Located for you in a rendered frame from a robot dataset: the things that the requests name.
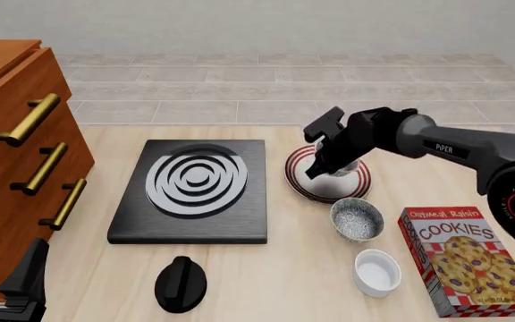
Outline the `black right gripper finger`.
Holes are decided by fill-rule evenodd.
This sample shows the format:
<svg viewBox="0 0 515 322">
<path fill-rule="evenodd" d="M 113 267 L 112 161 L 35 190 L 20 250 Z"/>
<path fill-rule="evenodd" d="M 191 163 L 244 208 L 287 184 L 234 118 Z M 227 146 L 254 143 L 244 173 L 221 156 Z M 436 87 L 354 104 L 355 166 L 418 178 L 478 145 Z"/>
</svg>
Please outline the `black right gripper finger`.
<svg viewBox="0 0 515 322">
<path fill-rule="evenodd" d="M 305 171 L 307 177 L 311 180 L 329 171 L 327 163 L 319 157 L 316 157 L 311 166 Z"/>
</svg>

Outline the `flat black stove plate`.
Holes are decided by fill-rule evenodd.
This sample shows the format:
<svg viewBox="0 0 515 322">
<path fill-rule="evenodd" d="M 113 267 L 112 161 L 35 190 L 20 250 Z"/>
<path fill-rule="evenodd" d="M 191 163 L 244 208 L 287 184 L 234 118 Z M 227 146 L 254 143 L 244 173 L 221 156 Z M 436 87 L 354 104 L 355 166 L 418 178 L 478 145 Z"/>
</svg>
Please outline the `flat black stove plate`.
<svg viewBox="0 0 515 322">
<path fill-rule="evenodd" d="M 107 232 L 112 244 L 265 244 L 263 140 L 148 140 Z"/>
</svg>

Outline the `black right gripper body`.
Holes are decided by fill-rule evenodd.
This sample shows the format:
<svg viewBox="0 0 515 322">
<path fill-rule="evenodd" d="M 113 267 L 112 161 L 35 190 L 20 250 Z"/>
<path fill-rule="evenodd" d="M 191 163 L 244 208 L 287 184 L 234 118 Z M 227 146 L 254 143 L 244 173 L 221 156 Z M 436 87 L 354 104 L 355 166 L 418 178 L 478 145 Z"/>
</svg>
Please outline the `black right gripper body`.
<svg viewBox="0 0 515 322">
<path fill-rule="evenodd" d="M 315 125 L 313 136 L 323 137 L 322 147 L 315 157 L 322 158 L 328 165 L 328 172 L 337 172 L 349 163 L 366 154 L 366 142 L 350 126 L 336 127 Z"/>
</svg>

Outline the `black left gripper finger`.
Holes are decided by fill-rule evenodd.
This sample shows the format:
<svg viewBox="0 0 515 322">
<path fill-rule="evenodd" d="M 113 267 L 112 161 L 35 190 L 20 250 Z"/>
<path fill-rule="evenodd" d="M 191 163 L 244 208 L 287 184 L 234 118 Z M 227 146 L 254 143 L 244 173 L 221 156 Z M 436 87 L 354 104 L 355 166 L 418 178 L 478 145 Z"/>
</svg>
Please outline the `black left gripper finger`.
<svg viewBox="0 0 515 322">
<path fill-rule="evenodd" d="M 36 238 L 12 273 L 0 284 L 4 296 L 45 296 L 48 243 Z"/>
</svg>

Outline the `oatmeal raisin cookies box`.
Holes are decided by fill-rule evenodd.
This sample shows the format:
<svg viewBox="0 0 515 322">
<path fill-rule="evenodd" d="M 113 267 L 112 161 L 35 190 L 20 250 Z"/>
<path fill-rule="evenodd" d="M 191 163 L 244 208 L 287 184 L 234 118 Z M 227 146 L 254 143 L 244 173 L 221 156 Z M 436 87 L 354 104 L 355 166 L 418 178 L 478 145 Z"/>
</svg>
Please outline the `oatmeal raisin cookies box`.
<svg viewBox="0 0 515 322">
<path fill-rule="evenodd" d="M 398 225 L 440 318 L 515 317 L 515 259 L 477 208 L 404 208 Z"/>
</svg>

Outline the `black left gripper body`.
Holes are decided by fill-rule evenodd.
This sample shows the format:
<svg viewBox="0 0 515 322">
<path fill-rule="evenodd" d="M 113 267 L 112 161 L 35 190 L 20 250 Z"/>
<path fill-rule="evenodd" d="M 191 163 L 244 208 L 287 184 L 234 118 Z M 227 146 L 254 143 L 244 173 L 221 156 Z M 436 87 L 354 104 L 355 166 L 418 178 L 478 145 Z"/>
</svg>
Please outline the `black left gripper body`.
<svg viewBox="0 0 515 322">
<path fill-rule="evenodd" d="M 0 301 L 0 322 L 41 322 L 46 312 L 46 295 L 20 294 Z"/>
</svg>

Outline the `patterned speckled bowl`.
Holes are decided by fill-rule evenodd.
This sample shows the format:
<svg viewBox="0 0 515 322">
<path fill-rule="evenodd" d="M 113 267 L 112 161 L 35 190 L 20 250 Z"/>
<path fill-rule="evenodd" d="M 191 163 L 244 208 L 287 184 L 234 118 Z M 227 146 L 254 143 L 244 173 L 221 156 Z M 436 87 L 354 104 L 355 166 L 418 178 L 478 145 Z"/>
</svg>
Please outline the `patterned speckled bowl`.
<svg viewBox="0 0 515 322">
<path fill-rule="evenodd" d="M 330 220 L 336 232 L 350 242 L 372 241 L 384 230 L 381 212 L 359 198 L 337 200 L 330 209 Z"/>
</svg>

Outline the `round black stove knob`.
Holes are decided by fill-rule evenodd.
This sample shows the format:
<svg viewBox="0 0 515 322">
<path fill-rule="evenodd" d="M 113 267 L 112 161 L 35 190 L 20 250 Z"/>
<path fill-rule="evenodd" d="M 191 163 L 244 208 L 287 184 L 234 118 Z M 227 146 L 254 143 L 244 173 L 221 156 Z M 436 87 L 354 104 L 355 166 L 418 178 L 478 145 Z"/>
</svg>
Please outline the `round black stove knob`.
<svg viewBox="0 0 515 322">
<path fill-rule="evenodd" d="M 156 279 L 158 305 L 169 313 L 186 313 L 196 308 L 207 291 L 204 269 L 189 257 L 175 257 Z"/>
</svg>

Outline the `white plate with red rings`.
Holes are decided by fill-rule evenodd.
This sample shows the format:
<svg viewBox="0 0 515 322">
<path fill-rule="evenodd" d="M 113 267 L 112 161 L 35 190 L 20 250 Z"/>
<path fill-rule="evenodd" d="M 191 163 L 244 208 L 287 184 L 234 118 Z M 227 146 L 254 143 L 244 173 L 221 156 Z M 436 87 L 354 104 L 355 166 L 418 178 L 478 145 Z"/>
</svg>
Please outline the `white plate with red rings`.
<svg viewBox="0 0 515 322">
<path fill-rule="evenodd" d="M 357 160 L 351 171 L 337 176 L 322 174 L 309 179 L 307 171 L 316 160 L 316 147 L 306 145 L 295 149 L 286 159 L 286 182 L 303 198 L 317 203 L 333 204 L 343 198 L 364 199 L 372 188 L 372 175 L 363 160 Z"/>
</svg>

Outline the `small white ramekin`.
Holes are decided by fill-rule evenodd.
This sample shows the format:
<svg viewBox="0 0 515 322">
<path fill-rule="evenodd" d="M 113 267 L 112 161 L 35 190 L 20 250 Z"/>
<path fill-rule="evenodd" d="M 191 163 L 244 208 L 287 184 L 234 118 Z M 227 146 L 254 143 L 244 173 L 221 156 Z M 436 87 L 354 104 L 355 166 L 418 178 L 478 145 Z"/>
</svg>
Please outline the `small white ramekin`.
<svg viewBox="0 0 515 322">
<path fill-rule="evenodd" d="M 361 251 L 354 262 L 354 281 L 358 289 L 373 298 L 387 297 L 401 283 L 398 262 L 384 251 Z"/>
</svg>

